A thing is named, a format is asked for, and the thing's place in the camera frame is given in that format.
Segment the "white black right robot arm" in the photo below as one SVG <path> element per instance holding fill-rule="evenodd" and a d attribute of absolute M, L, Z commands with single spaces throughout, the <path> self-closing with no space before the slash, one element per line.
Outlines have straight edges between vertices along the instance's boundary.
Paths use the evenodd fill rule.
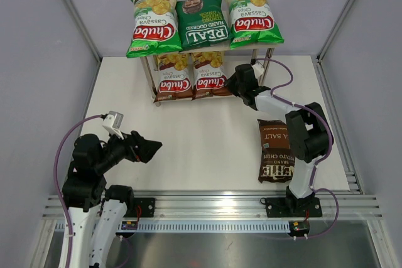
<path fill-rule="evenodd" d="M 326 160 L 334 139 L 320 104 L 300 105 L 277 95 L 257 80 L 256 62 L 238 65 L 225 86 L 256 110 L 279 117 L 287 127 L 288 142 L 295 159 L 293 177 L 284 197 L 264 198 L 269 218 L 318 218 L 322 207 L 314 187 L 317 165 Z"/>

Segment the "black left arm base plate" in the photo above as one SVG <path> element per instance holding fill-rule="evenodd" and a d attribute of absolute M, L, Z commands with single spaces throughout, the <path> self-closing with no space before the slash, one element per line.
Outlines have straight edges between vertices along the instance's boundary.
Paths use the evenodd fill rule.
<path fill-rule="evenodd" d="M 153 218 L 155 214 L 155 198 L 137 198 L 129 202 L 124 218 Z"/>

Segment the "brown Kettle sea salt bag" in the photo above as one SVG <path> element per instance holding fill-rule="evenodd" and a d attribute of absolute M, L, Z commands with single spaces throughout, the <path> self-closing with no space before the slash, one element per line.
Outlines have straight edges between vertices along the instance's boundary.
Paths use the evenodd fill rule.
<path fill-rule="evenodd" d="M 295 157 L 290 149 L 288 129 L 282 121 L 258 119 L 261 138 L 260 183 L 286 183 L 295 170 Z"/>

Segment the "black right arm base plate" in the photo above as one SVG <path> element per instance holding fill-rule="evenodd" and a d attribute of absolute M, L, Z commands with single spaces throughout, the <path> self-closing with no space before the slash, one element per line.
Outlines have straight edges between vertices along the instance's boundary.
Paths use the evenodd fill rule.
<path fill-rule="evenodd" d="M 268 218 L 320 218 L 323 217 L 320 200 L 313 197 L 304 205 L 291 207 L 285 197 L 260 198 Z"/>

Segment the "green Chuba cassava chips bag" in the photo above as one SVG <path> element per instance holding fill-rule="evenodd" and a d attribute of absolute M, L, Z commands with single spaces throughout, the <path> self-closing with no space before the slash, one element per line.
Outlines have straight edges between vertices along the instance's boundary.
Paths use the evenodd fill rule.
<path fill-rule="evenodd" d="M 182 51 L 178 33 L 177 0 L 131 0 L 134 29 L 127 58 Z"/>

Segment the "green REAL chips bag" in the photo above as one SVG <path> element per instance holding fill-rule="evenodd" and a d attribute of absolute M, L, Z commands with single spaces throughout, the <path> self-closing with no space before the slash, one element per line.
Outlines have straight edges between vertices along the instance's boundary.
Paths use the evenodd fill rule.
<path fill-rule="evenodd" d="M 176 5 L 182 48 L 210 47 L 232 38 L 222 12 L 222 0 L 185 0 Z"/>

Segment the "brown Chuba barbeque bag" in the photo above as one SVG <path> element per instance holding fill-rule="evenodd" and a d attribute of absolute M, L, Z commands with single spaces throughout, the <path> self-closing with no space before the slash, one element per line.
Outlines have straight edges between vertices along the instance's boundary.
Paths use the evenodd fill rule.
<path fill-rule="evenodd" d="M 188 53 L 158 55 L 159 82 L 155 102 L 191 99 L 193 87 L 188 69 Z"/>
<path fill-rule="evenodd" d="M 224 87 L 227 76 L 224 72 L 224 52 L 194 52 L 193 61 L 193 100 L 214 96 L 229 96 Z"/>

